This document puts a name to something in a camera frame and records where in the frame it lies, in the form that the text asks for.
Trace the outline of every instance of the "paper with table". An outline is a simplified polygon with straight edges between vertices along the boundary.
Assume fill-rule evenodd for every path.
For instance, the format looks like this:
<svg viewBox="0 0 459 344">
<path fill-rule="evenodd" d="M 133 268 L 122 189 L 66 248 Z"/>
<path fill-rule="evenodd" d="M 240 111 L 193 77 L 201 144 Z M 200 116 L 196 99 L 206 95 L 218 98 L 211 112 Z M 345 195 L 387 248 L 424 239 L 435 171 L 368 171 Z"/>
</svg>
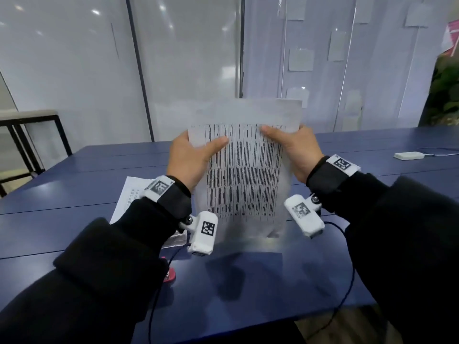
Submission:
<svg viewBox="0 0 459 344">
<path fill-rule="evenodd" d="M 298 130 L 301 101 L 227 99 L 204 103 L 188 129 L 193 146 L 226 135 L 229 144 L 213 156 L 194 198 L 197 211 L 219 217 L 216 243 L 240 237 L 266 237 L 285 227 L 283 203 L 291 172 L 283 147 L 260 132 L 262 124 Z"/>
<path fill-rule="evenodd" d="M 139 198 L 143 190 L 152 183 L 153 180 L 128 176 L 124 182 L 123 190 L 119 196 L 118 202 L 113 212 L 110 224 L 115 223 L 126 212 L 131 203 Z M 178 231 L 170 237 L 163 247 L 181 246 L 186 244 L 187 231 L 180 233 Z"/>
</svg>

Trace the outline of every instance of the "hand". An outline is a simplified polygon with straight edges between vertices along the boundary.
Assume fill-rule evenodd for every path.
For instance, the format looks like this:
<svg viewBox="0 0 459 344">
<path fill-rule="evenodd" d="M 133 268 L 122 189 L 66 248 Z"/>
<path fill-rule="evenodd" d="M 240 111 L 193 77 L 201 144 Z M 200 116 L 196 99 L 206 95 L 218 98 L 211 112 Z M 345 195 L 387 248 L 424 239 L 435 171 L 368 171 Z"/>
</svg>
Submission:
<svg viewBox="0 0 459 344">
<path fill-rule="evenodd" d="M 182 132 L 170 147 L 166 175 L 175 176 L 192 192 L 204 176 L 210 158 L 225 147 L 228 141 L 227 136 L 222 136 L 195 148 L 188 140 L 188 131 Z"/>
<path fill-rule="evenodd" d="M 298 181 L 306 183 L 307 177 L 324 156 L 313 130 L 301 124 L 293 134 L 269 126 L 262 126 L 261 132 L 284 146 L 292 163 L 293 174 Z"/>
</svg>

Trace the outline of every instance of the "person's left arm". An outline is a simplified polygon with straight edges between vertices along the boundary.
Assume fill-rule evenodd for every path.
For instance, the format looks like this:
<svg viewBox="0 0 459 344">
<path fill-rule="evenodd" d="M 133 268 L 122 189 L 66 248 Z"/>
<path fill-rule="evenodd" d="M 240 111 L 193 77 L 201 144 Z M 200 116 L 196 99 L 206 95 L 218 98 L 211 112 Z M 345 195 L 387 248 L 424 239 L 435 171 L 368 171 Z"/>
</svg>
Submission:
<svg viewBox="0 0 459 344">
<path fill-rule="evenodd" d="M 227 142 L 194 148 L 187 132 L 181 134 L 167 175 L 191 196 L 210 157 Z M 112 225 L 92 221 L 54 260 L 53 271 L 0 312 L 0 343 L 129 343 L 168 271 L 159 252 L 178 223 L 145 197 Z"/>
</svg>

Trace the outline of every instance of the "person's left hand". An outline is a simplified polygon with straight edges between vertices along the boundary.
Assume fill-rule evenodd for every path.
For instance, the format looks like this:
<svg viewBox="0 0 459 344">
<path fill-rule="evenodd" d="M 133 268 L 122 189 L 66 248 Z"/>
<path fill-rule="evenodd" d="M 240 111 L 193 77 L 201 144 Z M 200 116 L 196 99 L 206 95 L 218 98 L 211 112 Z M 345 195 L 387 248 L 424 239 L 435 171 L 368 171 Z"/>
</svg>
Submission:
<svg viewBox="0 0 459 344">
<path fill-rule="evenodd" d="M 188 140 L 188 131 L 182 132 L 170 147 L 166 175 L 175 176 L 192 192 L 204 176 L 210 158 L 225 147 L 228 141 L 227 136 L 222 136 L 195 148 Z"/>
</svg>

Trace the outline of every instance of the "wrist-mounted device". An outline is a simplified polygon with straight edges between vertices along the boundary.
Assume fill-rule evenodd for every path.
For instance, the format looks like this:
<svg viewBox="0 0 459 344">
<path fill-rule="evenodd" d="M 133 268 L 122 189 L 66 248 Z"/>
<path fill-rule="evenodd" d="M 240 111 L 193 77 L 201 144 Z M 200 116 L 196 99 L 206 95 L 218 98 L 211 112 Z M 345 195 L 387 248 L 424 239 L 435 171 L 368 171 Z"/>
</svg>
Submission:
<svg viewBox="0 0 459 344">
<path fill-rule="evenodd" d="M 141 196 L 159 204 L 170 213 L 179 221 L 181 230 L 188 229 L 192 232 L 188 252 L 201 256 L 212 253 L 219 222 L 217 215 L 203 211 L 197 217 L 192 216 L 191 198 L 183 193 L 173 179 L 165 175 L 157 177 Z"/>
<path fill-rule="evenodd" d="M 325 228 L 323 220 L 318 215 L 322 208 L 318 198 L 333 196 L 341 184 L 358 171 L 359 166 L 338 155 L 331 156 L 308 179 L 308 186 L 314 193 L 312 196 L 305 199 L 302 195 L 296 194 L 284 202 L 285 208 L 305 236 L 313 238 L 321 234 Z"/>
</svg>

